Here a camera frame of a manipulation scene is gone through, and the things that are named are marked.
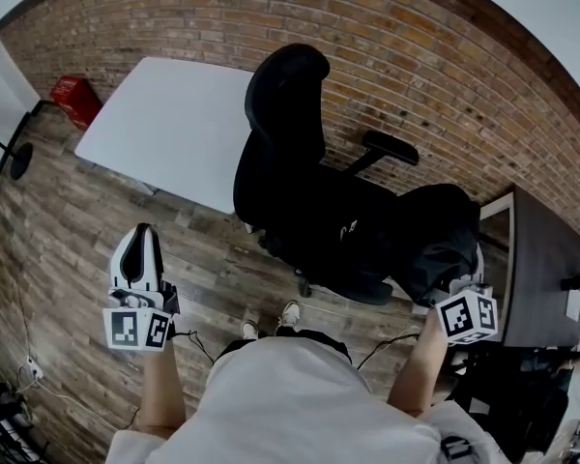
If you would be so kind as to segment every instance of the wooden floor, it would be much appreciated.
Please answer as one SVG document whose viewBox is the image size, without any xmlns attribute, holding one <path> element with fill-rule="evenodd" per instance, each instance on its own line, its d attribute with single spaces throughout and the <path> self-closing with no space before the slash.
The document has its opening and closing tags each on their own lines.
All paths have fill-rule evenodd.
<svg viewBox="0 0 580 464">
<path fill-rule="evenodd" d="M 378 341 L 421 324 L 404 300 L 374 307 L 324 290 L 300 298 L 292 269 L 260 249 L 236 217 L 163 192 L 142 195 L 130 181 L 77 158 L 80 135 L 60 110 L 45 106 L 19 139 L 35 148 L 28 171 L 17 182 L 7 170 L 0 179 L 0 379 L 15 385 L 27 354 L 20 294 L 43 383 L 116 427 L 128 424 L 139 405 L 142 358 L 106 348 L 102 308 L 108 258 L 140 221 L 158 229 L 165 279 L 186 298 L 185 322 L 212 356 L 238 338 L 245 318 L 271 329 L 293 299 L 304 306 L 301 325 L 346 342 L 355 363 Z M 192 412 L 210 363 L 185 337 L 176 345 Z M 365 367 L 377 395 L 385 396 L 409 349 L 410 343 L 394 345 Z M 111 428 L 46 391 L 24 394 L 39 444 L 50 442 L 51 462 L 104 461 Z"/>
</svg>

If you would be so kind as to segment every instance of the chair backrest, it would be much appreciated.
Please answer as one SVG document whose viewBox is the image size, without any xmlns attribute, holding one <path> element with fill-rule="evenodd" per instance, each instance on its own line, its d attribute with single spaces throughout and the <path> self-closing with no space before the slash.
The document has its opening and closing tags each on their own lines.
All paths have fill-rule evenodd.
<svg viewBox="0 0 580 464">
<path fill-rule="evenodd" d="M 245 113 L 276 157 L 296 164 L 324 157 L 320 94 L 329 70 L 329 61 L 316 48 L 294 43 L 274 52 L 253 75 Z"/>
</svg>

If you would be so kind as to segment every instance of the sneaker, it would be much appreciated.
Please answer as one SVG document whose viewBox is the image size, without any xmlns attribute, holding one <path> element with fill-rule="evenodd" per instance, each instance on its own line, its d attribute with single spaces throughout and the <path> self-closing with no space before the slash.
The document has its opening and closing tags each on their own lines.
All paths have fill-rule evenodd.
<svg viewBox="0 0 580 464">
<path fill-rule="evenodd" d="M 241 325 L 241 332 L 243 333 L 243 340 L 257 340 L 260 337 L 258 327 L 251 320 L 243 322 L 243 325 Z"/>
<path fill-rule="evenodd" d="M 301 307 L 296 301 L 290 301 L 283 309 L 281 318 L 279 318 L 280 327 L 296 328 L 301 318 Z"/>
</svg>

